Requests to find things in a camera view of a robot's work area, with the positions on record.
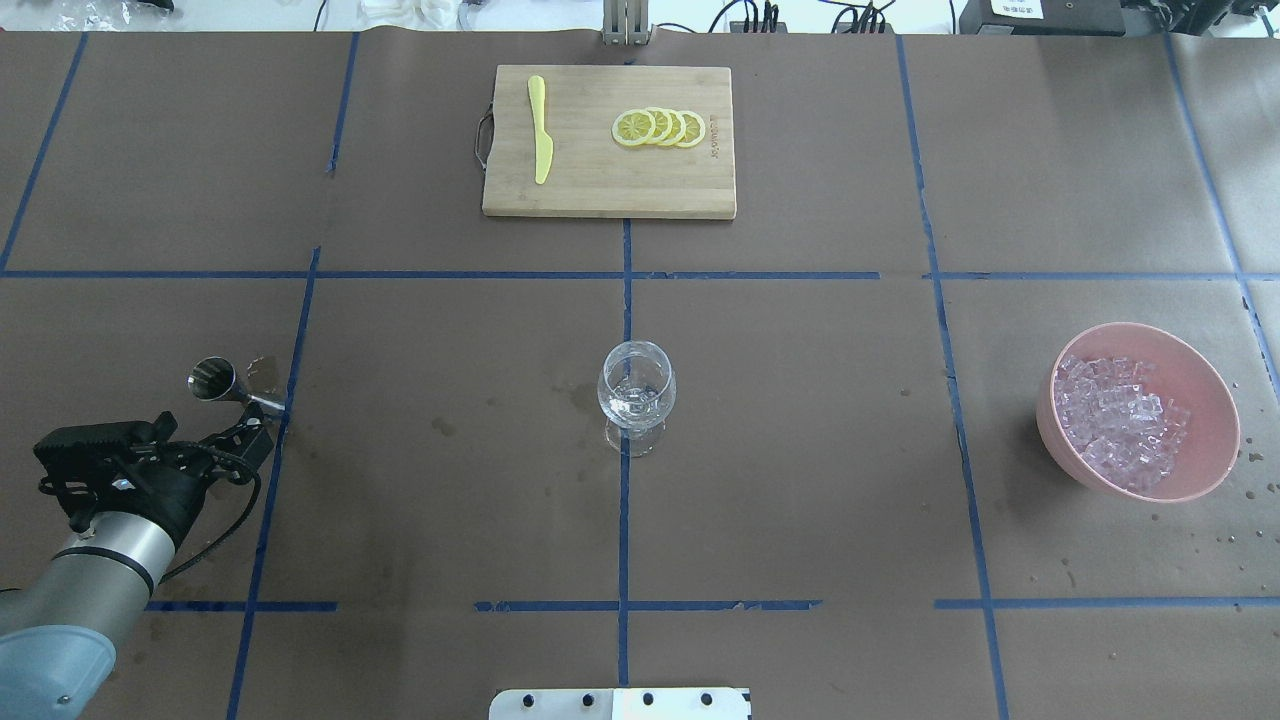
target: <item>metal bracket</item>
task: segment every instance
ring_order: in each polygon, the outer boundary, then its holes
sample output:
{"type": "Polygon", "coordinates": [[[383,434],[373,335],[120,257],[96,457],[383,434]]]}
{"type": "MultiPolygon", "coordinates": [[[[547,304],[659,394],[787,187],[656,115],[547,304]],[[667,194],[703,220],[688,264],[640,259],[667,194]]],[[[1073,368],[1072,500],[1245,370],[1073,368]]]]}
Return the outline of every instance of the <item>metal bracket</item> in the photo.
{"type": "Polygon", "coordinates": [[[649,45],[649,0],[604,0],[605,45],[649,45]]]}
{"type": "Polygon", "coordinates": [[[503,691],[489,720],[750,720],[740,688],[603,688],[503,691]]]}

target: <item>glass base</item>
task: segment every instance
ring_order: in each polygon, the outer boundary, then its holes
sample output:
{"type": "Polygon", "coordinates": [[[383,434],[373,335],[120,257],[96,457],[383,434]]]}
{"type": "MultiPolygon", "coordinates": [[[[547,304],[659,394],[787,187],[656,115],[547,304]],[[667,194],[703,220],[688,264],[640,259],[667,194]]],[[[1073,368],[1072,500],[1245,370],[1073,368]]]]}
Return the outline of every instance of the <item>glass base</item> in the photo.
{"type": "Polygon", "coordinates": [[[605,423],[604,439],[622,455],[640,457],[653,452],[653,447],[662,439],[662,433],[666,429],[666,421],[658,423],[648,430],[623,430],[613,423],[605,423]]]}

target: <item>pink bowl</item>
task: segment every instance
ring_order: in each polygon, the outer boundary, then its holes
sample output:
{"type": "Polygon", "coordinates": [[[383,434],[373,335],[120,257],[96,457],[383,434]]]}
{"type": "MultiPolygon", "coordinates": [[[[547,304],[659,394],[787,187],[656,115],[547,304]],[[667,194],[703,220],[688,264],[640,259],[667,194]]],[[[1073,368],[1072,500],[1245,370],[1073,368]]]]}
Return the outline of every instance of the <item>pink bowl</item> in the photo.
{"type": "Polygon", "coordinates": [[[1222,377],[1203,355],[1181,340],[1151,325],[1107,323],[1089,328],[1066,343],[1041,387],[1036,423],[1053,460],[1083,486],[1147,502],[1187,502],[1216,488],[1235,465],[1240,447],[1240,418],[1222,377]],[[1053,404],[1055,370],[1068,355],[1082,360],[1132,357],[1152,363],[1147,391],[1174,400],[1190,410],[1187,439],[1174,462],[1174,471],[1152,488],[1137,495],[1108,483],[1071,447],[1053,404]]]}

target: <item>blue tape line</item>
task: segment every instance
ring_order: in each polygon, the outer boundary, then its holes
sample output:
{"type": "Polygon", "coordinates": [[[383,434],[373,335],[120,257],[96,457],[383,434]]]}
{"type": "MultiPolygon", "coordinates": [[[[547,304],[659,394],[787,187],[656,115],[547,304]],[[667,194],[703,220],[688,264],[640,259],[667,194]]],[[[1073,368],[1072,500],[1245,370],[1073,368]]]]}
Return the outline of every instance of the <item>blue tape line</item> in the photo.
{"type": "MultiPolygon", "coordinates": [[[[622,220],[622,341],[631,340],[631,218],[622,220]]],[[[618,469],[618,687],[631,684],[631,441],[621,442],[618,469]]]]}
{"type": "Polygon", "coordinates": [[[29,279],[302,279],[300,270],[4,270],[29,279]]]}
{"type": "Polygon", "coordinates": [[[152,600],[147,612],[243,612],[241,601],[152,600]]]}
{"type": "MultiPolygon", "coordinates": [[[[147,612],[243,612],[244,603],[239,601],[204,600],[154,600],[147,603],[147,612]]],[[[337,602],[259,602],[257,612],[337,612],[337,602]]]]}
{"type": "Polygon", "coordinates": [[[360,33],[351,33],[351,50],[347,51],[347,77],[342,81],[342,101],[338,104],[338,122],[333,127],[333,152],[324,172],[338,169],[338,150],[342,149],[342,127],[347,123],[347,101],[351,99],[351,78],[356,73],[356,49],[360,47],[360,33]]]}
{"type": "Polygon", "coordinates": [[[614,600],[500,600],[477,602],[476,612],[617,612],[614,600]]]}
{"type": "Polygon", "coordinates": [[[622,438],[622,480],[618,484],[618,687],[631,684],[627,659],[631,611],[631,441],[622,438]]]}
{"type": "Polygon", "coordinates": [[[58,120],[63,117],[63,108],[67,106],[67,96],[70,95],[72,82],[79,69],[81,58],[84,56],[84,46],[88,45],[88,33],[82,32],[79,42],[76,45],[76,54],[72,64],[67,68],[67,77],[63,79],[63,90],[58,94],[58,102],[54,104],[54,114],[49,117],[49,127],[45,128],[45,138],[40,141],[40,150],[36,151],[36,160],[31,164],[31,173],[27,176],[27,186],[22,190],[22,199],[18,201],[18,210],[13,214],[13,223],[9,225],[9,236],[5,238],[4,250],[0,250],[0,272],[9,265],[9,255],[13,254],[13,245],[18,241],[18,229],[22,227],[22,218],[27,214],[27,204],[31,202],[31,193],[36,190],[36,178],[40,177],[40,168],[45,164],[45,155],[49,154],[49,143],[54,140],[54,131],[58,129],[58,120]]]}
{"type": "Polygon", "coordinates": [[[1208,196],[1213,206],[1213,218],[1217,220],[1217,227],[1222,232],[1222,242],[1226,245],[1226,255],[1231,259],[1231,270],[1235,273],[1236,281],[1240,284],[1240,296],[1244,299],[1244,304],[1248,305],[1247,313],[1249,314],[1249,323],[1253,325],[1253,337],[1258,341],[1258,350],[1262,352],[1262,363],[1266,365],[1267,377],[1271,380],[1271,392],[1275,393],[1276,400],[1280,401],[1280,374],[1276,373],[1275,359],[1271,355],[1271,346],[1267,343],[1267,336],[1262,332],[1262,322],[1258,319],[1258,306],[1253,302],[1253,293],[1249,291],[1249,283],[1244,277],[1244,268],[1240,265],[1240,254],[1235,249],[1235,236],[1231,234],[1231,228],[1226,222],[1226,213],[1222,210],[1222,199],[1217,193],[1217,184],[1213,183],[1213,176],[1208,172],[1208,161],[1204,160],[1204,149],[1199,141],[1199,132],[1196,129],[1196,123],[1192,122],[1192,110],[1187,104],[1187,94],[1183,92],[1183,76],[1178,70],[1178,58],[1174,53],[1174,41],[1170,35],[1165,33],[1165,55],[1169,58],[1169,73],[1174,79],[1174,94],[1178,96],[1178,109],[1183,114],[1183,123],[1187,126],[1187,133],[1190,136],[1192,147],[1196,150],[1196,164],[1199,165],[1201,176],[1204,178],[1204,187],[1208,190],[1208,196]]]}
{"type": "Polygon", "coordinates": [[[742,272],[742,270],[677,270],[664,273],[650,270],[636,273],[639,281],[878,281],[881,274],[876,272],[833,272],[833,273],[804,273],[804,272],[742,272]]]}
{"type": "Polygon", "coordinates": [[[622,341],[631,340],[631,219],[622,220],[622,341]]]}
{"type": "Polygon", "coordinates": [[[1093,610],[1126,607],[1280,607],[1280,596],[1256,597],[1025,597],[942,598],[933,601],[934,610],[1093,610]]]}
{"type": "MultiPolygon", "coordinates": [[[[1231,273],[938,273],[943,281],[1234,281],[1231,273]]],[[[922,275],[933,279],[933,273],[922,275]]]]}
{"type": "Polygon", "coordinates": [[[822,605],[820,600],[634,600],[636,612],[719,612],[726,610],[759,610],[763,612],[808,612],[822,605]]]}
{"type": "Polygon", "coordinates": [[[526,272],[526,270],[324,270],[316,274],[323,281],[378,281],[378,279],[483,279],[483,281],[617,281],[622,273],[609,272],[526,272]]]}
{"type": "Polygon", "coordinates": [[[320,249],[311,251],[311,268],[307,270],[307,287],[302,295],[302,309],[298,313],[298,332],[293,338],[293,360],[289,364],[289,380],[284,389],[284,416],[276,430],[275,459],[271,462],[271,479],[266,486],[266,505],[262,510],[262,525],[257,533],[257,551],[253,555],[253,574],[248,583],[248,600],[244,602],[244,625],[241,628],[239,651],[236,653],[236,674],[232,676],[232,693],[227,703],[227,720],[236,720],[239,711],[241,689],[244,685],[244,666],[248,662],[248,646],[253,637],[253,616],[257,612],[257,593],[262,585],[262,566],[266,562],[266,543],[271,534],[271,514],[275,510],[275,492],[279,487],[280,468],[284,464],[284,443],[288,439],[289,423],[293,419],[293,398],[298,387],[298,370],[302,366],[302,347],[307,338],[307,322],[311,316],[311,297],[316,287],[316,268],[320,265],[320,249]]]}
{"type": "MultiPolygon", "coordinates": [[[[928,240],[929,273],[933,277],[933,301],[937,306],[938,333],[942,338],[942,356],[947,369],[947,391],[951,395],[951,415],[956,428],[956,443],[960,446],[960,466],[964,473],[965,495],[969,501],[969,530],[973,538],[973,555],[978,566],[978,588],[984,600],[991,598],[991,582],[987,577],[987,552],[982,542],[982,521],[978,518],[978,493],[973,487],[973,465],[969,460],[969,437],[964,427],[964,410],[960,406],[960,386],[956,382],[956,363],[951,350],[951,329],[947,325],[946,301],[940,278],[938,251],[933,237],[933,220],[924,200],[924,161],[920,158],[920,138],[915,126],[915,105],[911,101],[911,78],[906,68],[906,46],[902,36],[893,36],[897,42],[897,69],[902,79],[902,102],[906,106],[906,128],[911,141],[911,159],[915,165],[915,190],[920,202],[920,223],[928,240]]],[[[996,614],[991,607],[983,609],[987,628],[987,650],[991,657],[991,676],[996,692],[996,710],[1000,720],[1009,720],[1009,700],[1005,696],[1005,671],[1000,660],[1000,639],[996,634],[996,614]]]]}
{"type": "MultiPolygon", "coordinates": [[[[805,612],[820,606],[820,600],[628,600],[635,612],[721,612],[759,610],[762,612],[805,612]]],[[[476,602],[476,612],[617,612],[622,603],[612,600],[500,600],[476,602]]]]}

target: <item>black cable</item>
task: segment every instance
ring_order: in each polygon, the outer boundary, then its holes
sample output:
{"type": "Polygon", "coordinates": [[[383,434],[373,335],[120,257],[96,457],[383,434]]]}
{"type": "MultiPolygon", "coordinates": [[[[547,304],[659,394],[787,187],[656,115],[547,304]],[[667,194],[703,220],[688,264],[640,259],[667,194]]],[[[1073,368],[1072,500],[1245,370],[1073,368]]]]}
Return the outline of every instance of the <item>black cable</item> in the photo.
{"type": "MultiPolygon", "coordinates": [[[[759,20],[759,18],[760,18],[760,6],[755,4],[755,0],[730,0],[730,3],[727,5],[724,5],[723,8],[721,8],[719,13],[716,13],[716,19],[712,20],[712,27],[709,27],[707,29],[707,32],[716,32],[716,26],[719,23],[721,18],[724,17],[724,13],[727,13],[730,8],[732,8],[733,5],[737,5],[739,3],[742,3],[744,5],[746,5],[748,6],[746,9],[750,10],[750,13],[753,15],[755,15],[756,20],[759,20]]],[[[750,17],[748,17],[746,20],[742,20],[742,29],[748,31],[748,27],[750,27],[750,17]]]]}
{"type": "Polygon", "coordinates": [[[320,0],[320,8],[316,10],[316,24],[311,26],[311,32],[320,29],[320,13],[324,12],[324,6],[329,4],[329,0],[320,0]]]}
{"type": "Polygon", "coordinates": [[[858,19],[858,10],[861,10],[860,5],[845,5],[845,9],[836,15],[836,22],[831,23],[831,32],[840,29],[840,20],[845,18],[845,13],[854,13],[854,19],[858,19]]]}
{"type": "Polygon", "coordinates": [[[183,562],[182,565],[178,565],[173,570],[165,573],[164,577],[160,578],[161,583],[168,583],[173,578],[180,575],[182,573],[186,573],[187,570],[191,569],[192,565],[207,557],[209,553],[212,552],[218,546],[223,544],[223,542],[225,542],[227,538],[232,537],[232,533],[238,530],[239,527],[244,524],[244,520],[248,520],[250,514],[253,512],[253,506],[257,505],[257,496],[259,493],[262,492],[262,475],[260,475],[257,473],[257,469],[246,462],[242,457],[237,457],[230,452],[223,452],[216,447],[210,447],[207,445],[202,445],[198,442],[170,442],[165,445],[165,448],[188,448],[204,452],[210,457],[212,457],[214,460],[218,460],[219,466],[225,469],[234,469],[242,475],[248,475],[250,480],[253,483],[253,491],[250,493],[248,501],[244,503],[244,510],[241,511],[239,518],[236,518],[236,521],[232,523],[230,527],[227,528],[225,532],[223,532],[223,534],[218,536],[218,539],[205,546],[205,548],[197,552],[196,555],[192,555],[191,559],[183,562]]]}
{"type": "Polygon", "coordinates": [[[876,17],[876,4],[868,3],[867,9],[863,10],[863,17],[858,19],[858,32],[867,33],[872,32],[873,18],[876,17]]]}

